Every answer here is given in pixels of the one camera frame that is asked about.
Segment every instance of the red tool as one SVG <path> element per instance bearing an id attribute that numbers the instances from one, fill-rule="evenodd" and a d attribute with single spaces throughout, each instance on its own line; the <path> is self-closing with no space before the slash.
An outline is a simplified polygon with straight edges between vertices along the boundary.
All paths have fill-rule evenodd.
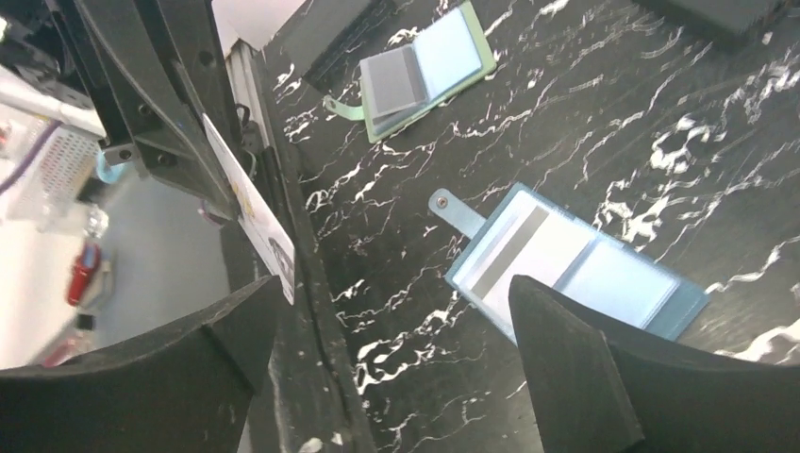
<path id="1" fill-rule="evenodd" d="M 80 299 L 92 283 L 92 278 L 100 268 L 101 262 L 100 246 L 90 241 L 84 242 L 83 250 L 75 258 L 73 264 L 73 279 L 67 290 L 68 304 L 73 307 L 80 304 Z"/>

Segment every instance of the green strap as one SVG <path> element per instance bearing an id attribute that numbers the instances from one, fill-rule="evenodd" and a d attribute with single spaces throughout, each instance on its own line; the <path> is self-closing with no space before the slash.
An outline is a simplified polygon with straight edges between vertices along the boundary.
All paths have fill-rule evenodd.
<path id="1" fill-rule="evenodd" d="M 323 98 L 323 105 L 328 111 L 336 113 L 346 120 L 364 121 L 364 108 L 362 106 L 347 106 L 331 96 Z"/>

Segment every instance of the gray stripe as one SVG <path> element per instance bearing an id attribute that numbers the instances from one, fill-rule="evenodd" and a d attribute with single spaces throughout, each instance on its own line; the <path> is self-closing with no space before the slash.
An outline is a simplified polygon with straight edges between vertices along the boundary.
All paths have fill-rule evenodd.
<path id="1" fill-rule="evenodd" d="M 508 267 L 514 262 L 517 256 L 522 251 L 525 244 L 530 241 L 536 230 L 542 225 L 544 219 L 547 218 L 548 212 L 543 208 L 536 207 L 533 212 L 525 219 L 523 224 L 511 236 L 511 239 L 503 247 L 503 250 L 497 255 L 492 264 L 486 269 L 486 272 L 477 280 L 473 286 L 473 293 L 480 299 L 486 297 L 489 290 L 497 283 L 497 280 L 503 276 Z"/>

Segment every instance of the white paper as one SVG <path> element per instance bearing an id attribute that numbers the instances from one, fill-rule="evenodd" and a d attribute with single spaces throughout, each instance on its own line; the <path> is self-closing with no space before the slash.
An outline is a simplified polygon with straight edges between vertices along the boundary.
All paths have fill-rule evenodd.
<path id="1" fill-rule="evenodd" d="M 270 272 L 280 277 L 283 294 L 294 305 L 294 244 L 206 114 L 203 123 L 211 148 L 242 207 L 239 224 Z"/>

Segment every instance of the blue card holder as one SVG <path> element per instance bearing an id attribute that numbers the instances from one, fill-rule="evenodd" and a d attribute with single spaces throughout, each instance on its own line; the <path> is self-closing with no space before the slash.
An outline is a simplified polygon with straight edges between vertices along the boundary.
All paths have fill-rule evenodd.
<path id="1" fill-rule="evenodd" d="M 516 342 L 508 307 L 515 275 L 527 275 L 576 302 L 668 340 L 708 303 L 708 295 L 567 210 L 516 184 L 489 219 L 439 189 L 430 209 L 471 238 L 446 281 Z"/>

